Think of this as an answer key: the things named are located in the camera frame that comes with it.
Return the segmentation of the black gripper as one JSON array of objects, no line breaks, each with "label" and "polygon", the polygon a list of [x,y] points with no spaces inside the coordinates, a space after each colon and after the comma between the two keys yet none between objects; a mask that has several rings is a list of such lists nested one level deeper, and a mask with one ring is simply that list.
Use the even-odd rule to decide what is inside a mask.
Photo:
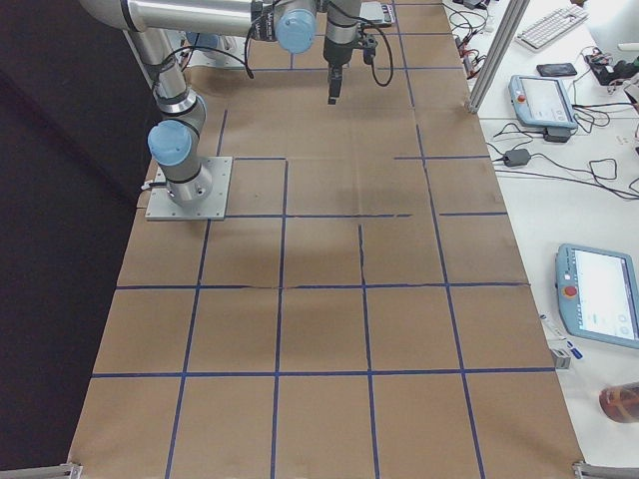
[{"label": "black gripper", "polygon": [[329,104],[335,104],[340,97],[342,85],[342,67],[352,57],[352,45],[336,42],[323,43],[323,57],[327,61],[328,72],[328,98]]}]

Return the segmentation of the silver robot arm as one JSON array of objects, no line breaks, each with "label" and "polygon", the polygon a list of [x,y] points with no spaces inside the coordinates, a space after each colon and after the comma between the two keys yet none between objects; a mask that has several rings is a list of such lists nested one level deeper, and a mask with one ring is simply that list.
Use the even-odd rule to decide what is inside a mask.
[{"label": "silver robot arm", "polygon": [[276,42],[299,54],[312,45],[317,15],[324,13],[323,57],[331,104],[340,94],[342,68],[363,37],[357,1],[85,1],[82,6],[129,35],[164,118],[149,133],[149,148],[165,176],[170,201],[187,208],[211,195],[214,176],[197,156],[206,104],[187,84],[169,31]]}]

